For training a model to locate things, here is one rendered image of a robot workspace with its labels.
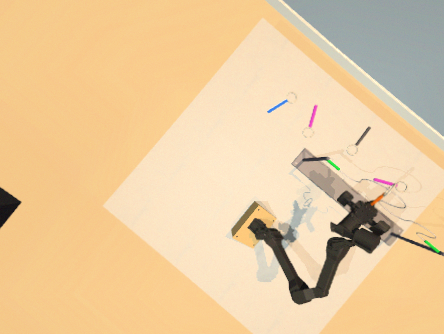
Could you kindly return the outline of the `orange handle with grey tip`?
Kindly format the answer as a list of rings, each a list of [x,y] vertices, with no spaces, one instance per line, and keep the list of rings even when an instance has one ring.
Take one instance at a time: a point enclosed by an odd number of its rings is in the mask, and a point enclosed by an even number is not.
[[[396,183],[393,183],[390,187],[389,187],[389,189],[390,190],[386,190],[384,193],[382,193],[379,197],[377,197],[377,198],[375,198],[374,199],[374,201],[370,204],[371,206],[373,206],[375,203],[378,203],[381,199],[383,199],[384,197],[387,197],[388,196],[388,194],[394,189],[394,187],[396,186]]]

